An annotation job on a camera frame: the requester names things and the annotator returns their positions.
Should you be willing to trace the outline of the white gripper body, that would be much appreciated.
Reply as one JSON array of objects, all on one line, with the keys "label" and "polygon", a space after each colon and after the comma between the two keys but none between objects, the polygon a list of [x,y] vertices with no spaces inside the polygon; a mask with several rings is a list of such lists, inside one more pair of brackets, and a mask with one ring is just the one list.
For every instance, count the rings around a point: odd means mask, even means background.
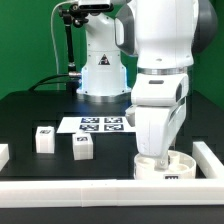
[{"label": "white gripper body", "polygon": [[155,159],[157,164],[168,164],[168,149],[186,118],[188,90],[186,73],[137,74],[125,116],[135,128],[140,155]]}]

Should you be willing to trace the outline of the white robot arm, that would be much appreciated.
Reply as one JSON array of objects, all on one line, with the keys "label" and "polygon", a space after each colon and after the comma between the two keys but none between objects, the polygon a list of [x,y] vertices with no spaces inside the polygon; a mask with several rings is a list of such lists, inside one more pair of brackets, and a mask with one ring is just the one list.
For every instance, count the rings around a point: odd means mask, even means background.
[{"label": "white robot arm", "polygon": [[136,129],[140,155],[169,164],[168,149],[186,117],[192,55],[215,36],[209,0],[126,0],[115,19],[115,43],[138,58],[126,116]]}]

